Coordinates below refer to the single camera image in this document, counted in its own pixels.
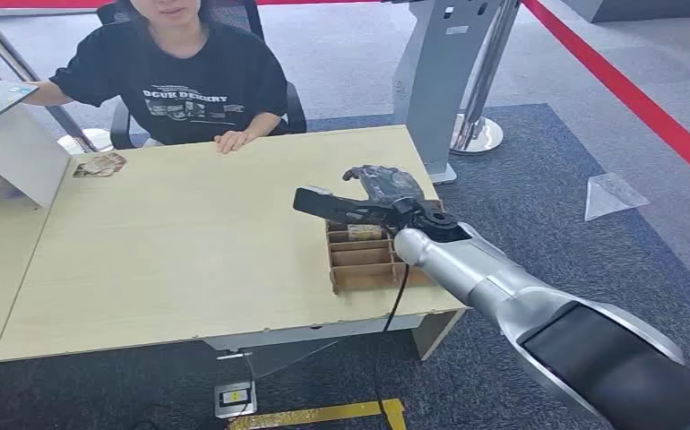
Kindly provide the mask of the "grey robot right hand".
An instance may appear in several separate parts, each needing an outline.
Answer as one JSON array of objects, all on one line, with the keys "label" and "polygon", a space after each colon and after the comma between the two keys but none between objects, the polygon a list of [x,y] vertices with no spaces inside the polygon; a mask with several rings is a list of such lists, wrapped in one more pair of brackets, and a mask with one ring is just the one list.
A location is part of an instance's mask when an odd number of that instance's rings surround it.
[{"label": "grey robot right hand", "polygon": [[372,202],[392,204],[403,198],[425,199],[424,192],[414,177],[398,168],[363,165],[348,169],[344,181],[358,180]]}]

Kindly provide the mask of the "person's left hand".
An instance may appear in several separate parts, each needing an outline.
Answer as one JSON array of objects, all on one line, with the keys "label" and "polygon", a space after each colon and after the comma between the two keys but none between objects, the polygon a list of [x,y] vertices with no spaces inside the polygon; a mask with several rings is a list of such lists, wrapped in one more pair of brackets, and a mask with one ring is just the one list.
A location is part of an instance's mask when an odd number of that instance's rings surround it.
[{"label": "person's left hand", "polygon": [[257,138],[257,135],[251,131],[227,131],[224,134],[216,135],[214,142],[216,149],[221,154],[228,154],[232,151],[239,151],[248,143]]}]

